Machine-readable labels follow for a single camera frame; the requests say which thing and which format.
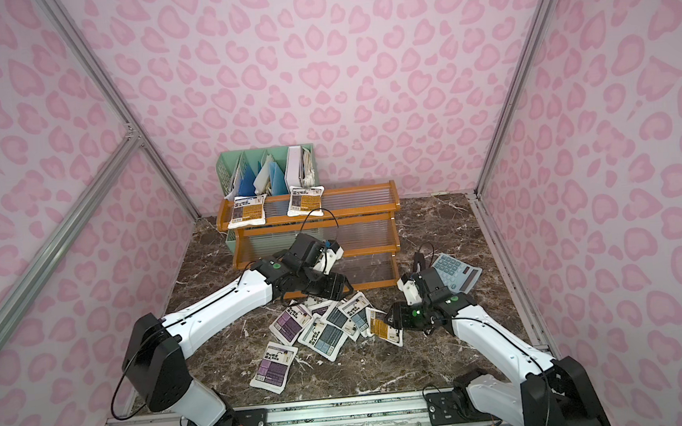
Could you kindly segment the yellow coffee bag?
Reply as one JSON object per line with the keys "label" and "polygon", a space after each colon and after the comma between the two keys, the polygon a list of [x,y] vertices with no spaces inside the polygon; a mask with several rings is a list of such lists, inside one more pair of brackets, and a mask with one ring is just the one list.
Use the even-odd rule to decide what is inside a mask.
{"label": "yellow coffee bag", "polygon": [[403,346],[403,334],[399,329],[395,329],[385,321],[387,313],[381,310],[368,307],[365,309],[367,321],[369,322],[370,335],[391,343],[397,347]]}
{"label": "yellow coffee bag", "polygon": [[289,191],[287,216],[324,216],[322,198],[323,186],[302,188],[294,186]]}
{"label": "yellow coffee bag", "polygon": [[236,197],[233,202],[228,229],[265,225],[267,223],[264,208],[266,199],[266,195]]}

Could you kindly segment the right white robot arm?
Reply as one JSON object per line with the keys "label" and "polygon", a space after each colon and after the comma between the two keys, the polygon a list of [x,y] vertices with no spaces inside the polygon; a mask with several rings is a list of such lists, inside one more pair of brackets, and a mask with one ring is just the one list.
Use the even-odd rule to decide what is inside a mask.
{"label": "right white robot arm", "polygon": [[495,321],[474,298],[445,286],[434,268],[401,276],[405,299],[385,321],[431,334],[444,329],[480,352],[506,377],[467,373],[455,385],[462,414],[493,415],[509,426],[612,426],[581,363],[538,350]]}

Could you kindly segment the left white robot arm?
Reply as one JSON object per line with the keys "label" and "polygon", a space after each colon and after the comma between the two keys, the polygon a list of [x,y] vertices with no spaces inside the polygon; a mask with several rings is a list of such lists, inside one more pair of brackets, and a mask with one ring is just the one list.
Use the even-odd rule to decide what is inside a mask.
{"label": "left white robot arm", "polygon": [[197,304],[161,319],[147,313],[132,329],[123,379],[151,412],[176,412],[195,426],[236,426],[229,402],[194,379],[186,360],[239,318],[290,292],[338,301],[349,282],[331,269],[343,253],[337,241],[301,233]]}

